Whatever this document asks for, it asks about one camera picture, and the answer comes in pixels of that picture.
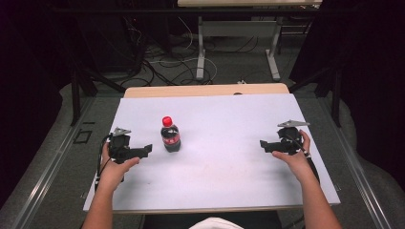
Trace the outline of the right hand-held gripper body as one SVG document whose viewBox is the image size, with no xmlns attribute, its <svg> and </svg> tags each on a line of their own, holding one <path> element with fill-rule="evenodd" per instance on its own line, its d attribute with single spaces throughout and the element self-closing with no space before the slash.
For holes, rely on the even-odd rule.
<svg viewBox="0 0 405 229">
<path fill-rule="evenodd" d="M 299 150 L 304 151 L 303 138 L 298 131 L 298 127 L 308 126 L 309 123 L 305 121 L 288 120 L 278 124 L 280 130 L 277 132 L 282 146 L 283 152 L 288 153 L 290 156 L 295 155 Z"/>
</svg>

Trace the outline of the metal floor rail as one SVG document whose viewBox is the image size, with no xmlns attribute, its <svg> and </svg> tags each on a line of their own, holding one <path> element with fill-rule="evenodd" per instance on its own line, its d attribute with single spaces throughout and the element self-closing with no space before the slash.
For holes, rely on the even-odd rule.
<svg viewBox="0 0 405 229">
<path fill-rule="evenodd" d="M 28 229 L 34 215 L 47 195 L 61 168 L 65 157 L 73 145 L 80 122 L 94 104 L 93 98 L 84 98 L 79 106 L 78 121 L 71 125 L 73 112 L 71 105 L 63 105 L 55 123 L 47 133 L 43 143 L 33 158 L 28 170 L 14 189 L 18 200 L 16 217 L 11 229 Z"/>
<path fill-rule="evenodd" d="M 356 184 L 357 190 L 365 203 L 368 212 L 373 220 L 376 229 L 393 229 L 389 223 L 384 211 L 381 208 L 379 201 L 376 198 L 371 184 L 368 182 L 365 171 L 355 155 L 352 146 L 345 138 L 343 131 L 336 126 L 331 117 L 331 110 L 329 102 L 326 98 L 319 97 L 317 99 L 323 114 L 327 117 L 327 121 L 335 136 L 337 137 L 340 146 L 342 147 L 342 155 L 351 172 L 352 178 Z"/>
</svg>

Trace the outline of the black horizontal bar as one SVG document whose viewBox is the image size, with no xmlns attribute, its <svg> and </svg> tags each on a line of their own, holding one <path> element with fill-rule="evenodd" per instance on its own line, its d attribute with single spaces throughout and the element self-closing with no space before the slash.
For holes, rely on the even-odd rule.
<svg viewBox="0 0 405 229">
<path fill-rule="evenodd" d="M 320 12 L 319 10 L 267 10 L 267 9 L 157 9 L 157 10 L 84 10 L 84 9 L 52 9 L 57 13 L 65 14 L 134 14 L 134 15 L 214 15 L 218 13 L 229 14 L 229 15 L 293 15 L 293 14 L 304 14 L 313 15 Z"/>
</svg>

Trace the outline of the white metal frame desk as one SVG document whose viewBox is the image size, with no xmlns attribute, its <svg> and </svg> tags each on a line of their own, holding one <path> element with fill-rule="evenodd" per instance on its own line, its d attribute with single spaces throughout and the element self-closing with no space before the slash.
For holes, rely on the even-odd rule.
<svg viewBox="0 0 405 229">
<path fill-rule="evenodd" d="M 323 0 L 178 0 L 178 6 L 187 10 L 219 10 L 224 14 L 225 10 L 302 10 L 304 7 L 320 6 Z M 271 39 L 269 49 L 266 50 L 266 59 L 271 78 L 274 81 L 281 79 L 274 58 L 284 16 L 275 16 L 270 21 L 225 19 L 213 21 L 198 17 L 198 43 L 199 56 L 197 62 L 196 78 L 204 77 L 205 48 L 204 39 L 208 36 L 250 36 L 268 37 Z"/>
</svg>

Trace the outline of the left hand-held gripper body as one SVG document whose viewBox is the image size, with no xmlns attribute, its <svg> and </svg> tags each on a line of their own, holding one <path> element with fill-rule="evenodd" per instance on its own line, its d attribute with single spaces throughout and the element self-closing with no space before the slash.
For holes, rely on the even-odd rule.
<svg viewBox="0 0 405 229">
<path fill-rule="evenodd" d="M 130 130 L 116 127 L 109 137 L 109 157 L 117 164 L 123 163 L 129 153 Z"/>
</svg>

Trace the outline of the black metal stand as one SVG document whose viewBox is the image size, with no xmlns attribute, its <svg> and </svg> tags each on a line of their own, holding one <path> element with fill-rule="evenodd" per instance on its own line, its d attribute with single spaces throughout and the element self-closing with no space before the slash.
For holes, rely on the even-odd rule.
<svg viewBox="0 0 405 229">
<path fill-rule="evenodd" d="M 320 71 L 314 73 L 311 76 L 306 77 L 301 82 L 295 83 L 290 86 L 288 90 L 291 93 L 296 92 L 300 88 L 307 86 L 309 83 L 320 79 L 321 83 L 315 89 L 315 95 L 317 97 L 325 97 L 328 93 L 328 88 L 331 88 L 332 99 L 331 99 L 331 108 L 330 116 L 334 124 L 340 128 L 340 95 L 341 95 L 341 82 L 342 82 L 342 66 L 332 66 L 321 69 Z"/>
<path fill-rule="evenodd" d="M 96 96 L 97 88 L 94 81 L 99 81 L 104 85 L 116 90 L 119 93 L 124 93 L 125 88 L 119 86 L 112 80 L 106 78 L 100 73 L 87 68 L 74 66 L 71 68 L 71 89 L 72 89 L 72 105 L 73 119 L 71 125 L 74 126 L 81 117 L 80 91 L 83 91 L 87 96 Z"/>
</svg>

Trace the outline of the dark cola bottle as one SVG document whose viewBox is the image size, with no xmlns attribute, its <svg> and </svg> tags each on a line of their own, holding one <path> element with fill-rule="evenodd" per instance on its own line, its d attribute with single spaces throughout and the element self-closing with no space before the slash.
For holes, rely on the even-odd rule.
<svg viewBox="0 0 405 229">
<path fill-rule="evenodd" d="M 176 125 L 168 127 L 163 126 L 160 130 L 163 145 L 165 149 L 172 153 L 178 152 L 181 148 L 181 136 L 179 128 Z"/>
</svg>

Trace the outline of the person's right hand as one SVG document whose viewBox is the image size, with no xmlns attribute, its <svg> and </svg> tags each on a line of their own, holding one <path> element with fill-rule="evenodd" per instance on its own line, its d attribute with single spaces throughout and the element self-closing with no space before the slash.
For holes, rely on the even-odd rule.
<svg viewBox="0 0 405 229">
<path fill-rule="evenodd" d="M 278 151 L 273 151 L 272 155 L 278 159 L 283 160 L 291 170 L 291 172 L 296 176 L 298 181 L 304 185 L 311 181 L 317 181 L 316 176 L 314 175 L 313 171 L 310 168 L 310 165 L 307 160 L 307 156 L 309 155 L 309 146 L 310 146 L 310 139 L 306 132 L 303 130 L 299 131 L 301 137 L 303 138 L 303 149 L 304 151 L 300 150 L 293 156 L 287 155 L 285 153 L 281 153 Z"/>
</svg>

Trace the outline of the person's white clothing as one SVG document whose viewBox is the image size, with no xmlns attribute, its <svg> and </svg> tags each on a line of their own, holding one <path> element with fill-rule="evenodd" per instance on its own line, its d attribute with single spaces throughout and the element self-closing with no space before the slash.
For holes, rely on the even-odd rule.
<svg viewBox="0 0 405 229">
<path fill-rule="evenodd" d="M 189 229 L 244 229 L 244 228 L 226 219 L 207 218 L 194 224 Z"/>
</svg>

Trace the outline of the person's left hand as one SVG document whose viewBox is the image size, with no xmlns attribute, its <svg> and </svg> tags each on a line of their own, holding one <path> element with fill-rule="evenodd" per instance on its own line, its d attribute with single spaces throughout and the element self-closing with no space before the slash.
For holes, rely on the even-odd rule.
<svg viewBox="0 0 405 229">
<path fill-rule="evenodd" d="M 116 164 L 109 157 L 108 146 L 109 144 L 105 143 L 102 148 L 102 172 L 100 173 L 100 180 L 96 189 L 98 193 L 113 193 L 121 183 L 125 173 L 140 162 L 138 157 L 134 157 L 124 161 L 121 164 Z"/>
</svg>

